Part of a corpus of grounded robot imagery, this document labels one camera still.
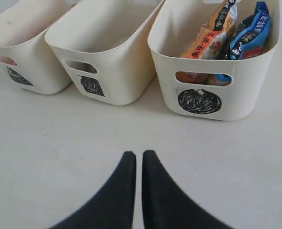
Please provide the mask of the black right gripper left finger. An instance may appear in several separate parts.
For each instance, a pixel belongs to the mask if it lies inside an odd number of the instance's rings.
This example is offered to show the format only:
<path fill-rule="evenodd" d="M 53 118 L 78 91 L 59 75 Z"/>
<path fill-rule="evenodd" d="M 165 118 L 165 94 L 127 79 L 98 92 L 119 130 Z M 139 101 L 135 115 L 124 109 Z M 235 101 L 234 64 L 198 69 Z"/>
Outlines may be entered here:
<path fill-rule="evenodd" d="M 136 155 L 123 153 L 100 190 L 53 229 L 131 229 L 136 190 Z"/>

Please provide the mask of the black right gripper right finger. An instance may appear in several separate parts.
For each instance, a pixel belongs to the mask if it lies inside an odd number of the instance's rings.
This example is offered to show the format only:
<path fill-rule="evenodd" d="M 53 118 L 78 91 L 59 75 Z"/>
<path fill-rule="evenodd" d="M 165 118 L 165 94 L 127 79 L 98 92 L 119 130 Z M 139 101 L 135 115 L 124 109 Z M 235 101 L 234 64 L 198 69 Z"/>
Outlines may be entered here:
<path fill-rule="evenodd" d="M 146 229 L 230 229 L 176 184 L 157 154 L 142 158 L 142 212 Z"/>

